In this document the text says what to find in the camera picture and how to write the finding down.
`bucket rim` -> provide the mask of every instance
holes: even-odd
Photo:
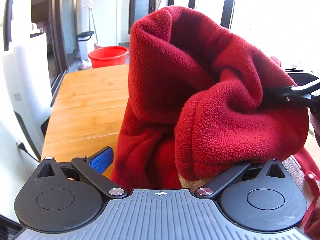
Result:
[[[92,54],[94,51],[96,50],[100,50],[100,49],[105,49],[105,48],[122,48],[125,50],[125,53],[122,54],[122,55],[118,55],[118,56],[113,56],[113,57],[92,57],[90,54]],[[120,57],[123,57],[125,55],[127,55],[129,53],[129,50],[126,48],[126,47],[122,47],[122,46],[106,46],[106,47],[102,47],[102,48],[98,48],[98,49],[95,49],[93,51],[91,51],[89,54],[88,54],[88,57],[90,59],[93,59],[93,60],[112,60],[112,59],[116,59],[116,58],[120,58]]]

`wooden tabletop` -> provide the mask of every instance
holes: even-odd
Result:
[[[128,65],[117,65],[65,75],[42,158],[53,156],[57,162],[69,162],[80,155],[91,156],[105,146],[116,150],[128,100],[128,69]]]

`white trash can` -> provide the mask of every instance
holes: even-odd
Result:
[[[82,32],[77,35],[80,58],[81,60],[88,60],[88,54],[94,51],[94,31]]]

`silver screw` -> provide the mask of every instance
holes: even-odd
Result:
[[[210,189],[208,187],[202,187],[197,190],[197,193],[202,196],[209,196],[213,193],[213,191],[212,191],[212,189]]]
[[[109,194],[112,196],[121,196],[124,194],[124,189],[119,187],[114,187],[111,190],[109,190]]]

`red bucket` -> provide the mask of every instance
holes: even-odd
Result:
[[[126,63],[128,49],[121,46],[111,46],[95,49],[88,54],[92,68],[122,65]]]

